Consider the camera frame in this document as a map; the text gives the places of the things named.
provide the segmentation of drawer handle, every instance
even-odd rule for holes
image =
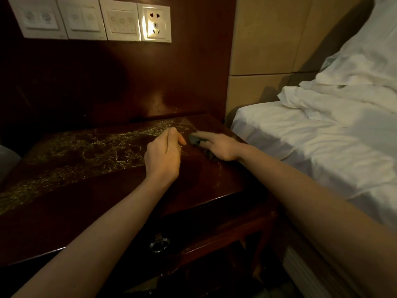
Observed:
[[[168,238],[163,238],[161,233],[157,234],[154,238],[154,243],[151,243],[149,249],[153,253],[160,253],[167,249],[170,245],[170,240]]]

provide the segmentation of switch panel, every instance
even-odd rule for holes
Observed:
[[[55,0],[8,0],[26,38],[67,39]]]
[[[98,0],[57,1],[70,39],[107,39]]]
[[[143,41],[171,43],[171,10],[167,6],[137,4]]]
[[[99,0],[108,40],[140,41],[136,3]]]

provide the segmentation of scratched table surface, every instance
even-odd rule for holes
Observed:
[[[65,247],[145,178],[146,146],[167,127],[233,135],[211,115],[70,131],[44,137],[0,188],[0,266]],[[237,162],[182,147],[178,179],[154,209],[160,218],[256,186]]]

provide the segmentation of wooden nightstand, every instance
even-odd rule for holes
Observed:
[[[5,212],[0,216],[0,265],[10,288],[21,286],[142,182],[146,145],[170,126],[185,138],[195,130],[233,135],[203,114],[59,133],[32,148],[0,193],[0,211]],[[127,289],[260,232],[255,268],[277,205],[242,165],[210,160],[201,148],[188,144],[182,148],[179,178],[107,286]]]

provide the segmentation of forearm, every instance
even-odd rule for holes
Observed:
[[[28,281],[15,297],[95,297],[168,184],[145,180]]]
[[[319,244],[358,280],[370,285],[373,294],[381,294],[382,290],[390,293],[387,280],[397,273],[397,242],[388,229],[305,174],[255,147],[240,145],[240,162]]]

